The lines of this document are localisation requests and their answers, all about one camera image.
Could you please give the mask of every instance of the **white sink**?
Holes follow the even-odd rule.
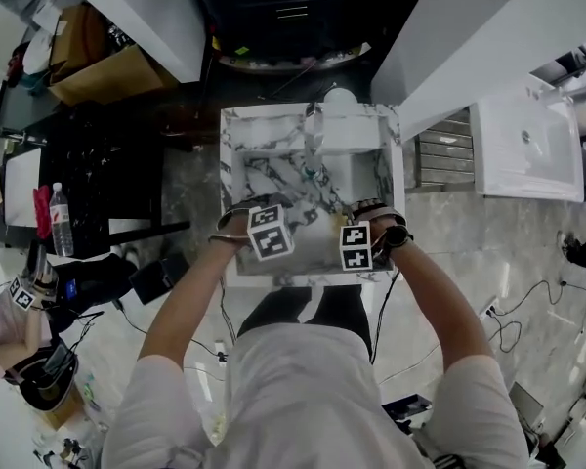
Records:
[[[280,192],[295,251],[259,262],[246,249],[226,271],[228,286],[308,286],[379,281],[390,266],[345,273],[339,259],[345,206],[381,197],[403,210],[403,164],[392,107],[321,104],[323,141],[318,178],[305,172],[308,104],[222,110],[222,209],[252,196]]]
[[[478,192],[584,200],[572,100],[547,106],[543,97],[551,91],[551,85],[530,75],[471,106]]]

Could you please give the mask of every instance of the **cardboard box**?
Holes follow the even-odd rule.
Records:
[[[61,22],[64,29],[55,37],[50,58],[50,91],[66,105],[107,105],[178,85],[160,64],[150,64],[137,45],[107,57],[106,22],[93,7],[69,7]]]
[[[54,85],[108,54],[105,18],[90,5],[68,7],[61,14],[50,56]]]
[[[50,90],[68,106],[84,101],[107,105],[176,85],[178,80],[159,64],[150,65],[139,46],[133,45],[72,74]]]

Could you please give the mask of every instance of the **gray tile floor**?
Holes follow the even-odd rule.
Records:
[[[160,251],[181,249],[189,260],[195,258],[219,215],[217,149],[206,147],[194,153],[170,151],[166,155],[164,209],[167,220],[190,218],[191,230],[158,242],[140,245],[146,258]],[[586,239],[586,204],[512,198],[484,198],[474,192],[412,194],[407,197],[406,216],[418,244],[458,283],[476,312],[493,298],[503,310],[514,307],[539,280],[548,279],[552,297],[558,297],[556,281],[586,287],[586,270],[567,263],[556,247],[556,232],[571,229]],[[375,328],[378,312],[389,286],[375,286],[369,320]],[[252,311],[266,289],[228,289],[225,305],[234,328]],[[210,347],[224,340],[228,330],[220,311],[218,290],[196,338]],[[302,314],[309,319],[316,308],[320,290]],[[132,323],[147,329],[162,301],[142,306],[133,293],[124,299]],[[555,433],[577,398],[586,376],[586,293],[566,289],[561,301],[551,306],[545,286],[532,295],[504,323],[518,320],[523,325],[521,340],[510,354],[499,351],[499,338],[491,342],[496,350],[507,384],[518,380],[545,405],[545,429]],[[484,322],[488,335],[498,328],[494,320]],[[75,339],[75,325],[69,338]],[[516,325],[504,331],[504,346],[516,338]],[[143,335],[131,328],[120,313],[109,309],[81,344],[78,382],[89,383],[108,421],[119,405],[131,369],[143,342]],[[437,339],[416,307],[405,281],[399,281],[384,315],[376,378],[383,400],[394,401],[421,393],[431,398],[441,372]],[[224,411],[225,369],[206,351],[191,346],[186,366],[204,368],[211,375],[187,370],[187,381],[208,433],[221,433]]]

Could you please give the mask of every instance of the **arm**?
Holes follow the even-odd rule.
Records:
[[[395,223],[386,217],[375,222],[387,221],[382,228]],[[372,224],[372,232],[377,228]],[[445,374],[419,441],[432,458],[459,455],[467,467],[527,467],[523,430],[479,318],[455,283],[412,241],[394,249],[391,258],[442,350]]]
[[[393,250],[391,258],[439,338],[445,370],[468,356],[493,356],[480,319],[456,284],[427,254],[409,241]]]
[[[156,315],[139,358],[164,356],[183,367],[188,343],[204,318],[215,287],[238,248],[218,240],[206,247]]]
[[[22,342],[0,344],[0,366],[3,370],[13,368],[19,362],[33,356],[41,343],[41,312],[39,299],[32,303],[26,317],[26,328]]]

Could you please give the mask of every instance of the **wristwatch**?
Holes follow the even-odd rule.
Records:
[[[384,232],[382,250],[386,255],[390,255],[392,250],[406,245],[409,239],[413,239],[413,236],[405,226],[390,226]]]

